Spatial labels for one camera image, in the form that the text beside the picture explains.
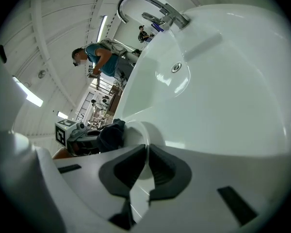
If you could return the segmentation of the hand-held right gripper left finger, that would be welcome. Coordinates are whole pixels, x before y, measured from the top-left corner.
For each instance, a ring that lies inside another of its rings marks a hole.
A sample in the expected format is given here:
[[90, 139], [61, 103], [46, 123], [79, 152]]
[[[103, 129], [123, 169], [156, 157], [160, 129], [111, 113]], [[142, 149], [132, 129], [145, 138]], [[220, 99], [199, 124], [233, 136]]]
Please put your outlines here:
[[104, 163], [99, 169], [99, 179], [114, 196], [128, 198], [146, 162], [146, 146], [132, 147], [128, 152]]

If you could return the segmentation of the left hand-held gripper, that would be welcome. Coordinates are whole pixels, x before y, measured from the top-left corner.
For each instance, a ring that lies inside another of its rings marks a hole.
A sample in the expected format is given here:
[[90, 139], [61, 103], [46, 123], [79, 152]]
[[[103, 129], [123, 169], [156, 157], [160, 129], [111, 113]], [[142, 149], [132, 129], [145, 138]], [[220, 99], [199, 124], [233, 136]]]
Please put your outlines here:
[[99, 135], [100, 131], [89, 129], [82, 122], [63, 119], [55, 123], [55, 140], [72, 156], [100, 153]]

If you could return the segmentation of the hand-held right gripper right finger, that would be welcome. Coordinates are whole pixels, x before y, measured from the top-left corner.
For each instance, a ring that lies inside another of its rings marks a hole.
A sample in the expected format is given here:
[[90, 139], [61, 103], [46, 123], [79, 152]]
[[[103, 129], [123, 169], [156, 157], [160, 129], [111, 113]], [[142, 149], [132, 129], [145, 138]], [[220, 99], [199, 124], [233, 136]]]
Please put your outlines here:
[[155, 188], [150, 200], [168, 200], [177, 197], [190, 183], [192, 171], [188, 164], [155, 145], [149, 146], [149, 167]]

